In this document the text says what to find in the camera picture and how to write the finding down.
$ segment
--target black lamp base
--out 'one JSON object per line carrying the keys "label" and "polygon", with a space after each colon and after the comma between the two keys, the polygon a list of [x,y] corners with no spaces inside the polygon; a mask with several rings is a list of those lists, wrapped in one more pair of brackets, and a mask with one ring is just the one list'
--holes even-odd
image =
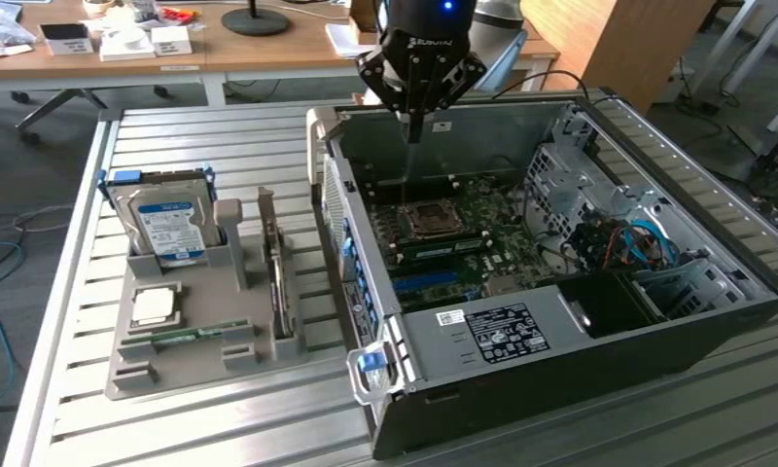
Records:
{"label": "black lamp base", "polygon": [[288,29],[291,20],[272,10],[258,10],[252,17],[251,10],[243,8],[224,14],[222,25],[243,36],[272,36]]}

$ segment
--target blue cable on floor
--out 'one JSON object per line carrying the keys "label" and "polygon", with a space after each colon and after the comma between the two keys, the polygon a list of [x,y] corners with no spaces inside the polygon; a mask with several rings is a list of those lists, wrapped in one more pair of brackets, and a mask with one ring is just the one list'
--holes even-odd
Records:
{"label": "blue cable on floor", "polygon": [[6,359],[10,365],[10,380],[6,383],[6,387],[3,391],[0,391],[0,399],[6,397],[6,395],[12,390],[12,386],[15,386],[15,362],[12,361],[12,350],[10,347],[10,338],[6,335],[6,329],[3,329],[3,324],[0,323],[0,343],[3,343],[3,350],[6,351]]}
{"label": "blue cable on floor", "polygon": [[14,241],[2,241],[0,240],[0,245],[11,246],[12,248],[15,248],[18,250],[18,260],[15,261],[15,265],[0,276],[0,282],[3,282],[3,280],[6,280],[6,278],[15,273],[15,271],[20,268],[22,264],[24,263],[26,252],[24,252],[24,248],[18,243],[15,243]]}

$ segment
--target gray floor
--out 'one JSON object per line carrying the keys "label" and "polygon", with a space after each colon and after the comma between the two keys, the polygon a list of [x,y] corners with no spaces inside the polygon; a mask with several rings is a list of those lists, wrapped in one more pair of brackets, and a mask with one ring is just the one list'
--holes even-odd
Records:
{"label": "gray floor", "polygon": [[[720,34],[700,35],[690,50],[687,64],[696,66],[712,47]],[[235,87],[246,94],[244,99],[302,100],[346,97],[362,90],[358,79],[294,80],[282,82],[276,93],[275,82],[259,82],[248,88]],[[163,100],[148,88],[104,90],[99,92],[110,105],[124,108],[150,108],[171,105],[204,105],[202,87],[174,86],[175,98]],[[32,97],[40,101],[51,92],[35,92]],[[716,117],[723,123],[747,126],[760,130],[778,111],[778,56],[770,56],[762,68],[746,82],[739,97],[740,109],[724,108]],[[30,107],[15,103],[8,93],[0,93],[0,213],[20,213],[50,204],[71,202],[78,189],[78,179],[83,170],[84,158],[90,148],[95,108],[78,99],[58,114],[40,122],[34,130],[40,133],[44,143],[27,147],[18,139],[14,124],[28,112]],[[679,142],[684,143],[707,134],[714,128],[687,117],[674,108],[656,107],[651,118],[658,126]],[[735,146],[731,137],[723,134],[710,138],[691,149],[691,153],[712,168],[728,172],[750,162],[750,153]],[[7,232],[0,238],[12,239],[18,234]],[[35,233],[27,237],[27,258],[23,268],[0,284],[0,313],[7,326],[10,339],[18,357],[28,365],[35,346],[36,332],[48,299],[50,286],[55,277],[66,232]],[[6,383],[6,356],[0,351],[0,390]],[[16,404],[20,400],[23,373],[15,390],[0,402]],[[12,429],[15,414],[0,413],[0,461]]]}

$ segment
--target paper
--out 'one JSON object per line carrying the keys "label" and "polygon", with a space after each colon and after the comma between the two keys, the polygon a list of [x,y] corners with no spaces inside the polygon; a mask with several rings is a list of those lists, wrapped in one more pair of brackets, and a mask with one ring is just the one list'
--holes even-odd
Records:
{"label": "paper", "polygon": [[332,42],[332,47],[344,58],[355,58],[364,52],[370,52],[375,46],[362,46],[355,40],[348,24],[327,24],[326,34]]}
{"label": "paper", "polygon": [[23,54],[26,52],[31,52],[32,50],[34,48],[31,47],[30,44],[14,47],[0,47],[0,56]]}

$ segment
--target hard drive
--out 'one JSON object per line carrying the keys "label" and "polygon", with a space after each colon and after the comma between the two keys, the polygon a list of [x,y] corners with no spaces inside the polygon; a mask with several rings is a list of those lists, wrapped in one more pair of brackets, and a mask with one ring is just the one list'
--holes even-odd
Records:
{"label": "hard drive", "polygon": [[222,245],[214,180],[211,170],[120,170],[102,183],[134,254],[156,254],[166,268],[206,261],[206,248]]}

